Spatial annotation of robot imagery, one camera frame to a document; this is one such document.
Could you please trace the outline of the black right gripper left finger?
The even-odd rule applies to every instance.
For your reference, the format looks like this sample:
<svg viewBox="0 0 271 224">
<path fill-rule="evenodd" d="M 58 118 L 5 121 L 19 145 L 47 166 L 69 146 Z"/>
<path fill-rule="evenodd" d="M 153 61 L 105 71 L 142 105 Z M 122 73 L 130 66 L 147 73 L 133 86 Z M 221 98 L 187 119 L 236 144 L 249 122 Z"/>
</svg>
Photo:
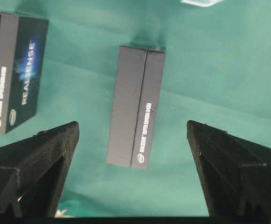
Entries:
<svg viewBox="0 0 271 224">
<path fill-rule="evenodd" d="M 0 147 L 0 218 L 55 216 L 79 134 L 73 121 Z"/>
</svg>

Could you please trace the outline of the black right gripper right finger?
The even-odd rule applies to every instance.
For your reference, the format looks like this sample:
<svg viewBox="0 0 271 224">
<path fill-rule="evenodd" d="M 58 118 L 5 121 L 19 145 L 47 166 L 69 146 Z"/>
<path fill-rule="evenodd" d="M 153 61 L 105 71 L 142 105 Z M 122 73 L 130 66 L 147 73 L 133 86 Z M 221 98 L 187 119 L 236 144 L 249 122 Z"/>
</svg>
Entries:
<svg viewBox="0 0 271 224">
<path fill-rule="evenodd" d="M 210 216 L 271 218 L 271 148 L 193 120 L 187 140 Z"/>
</svg>

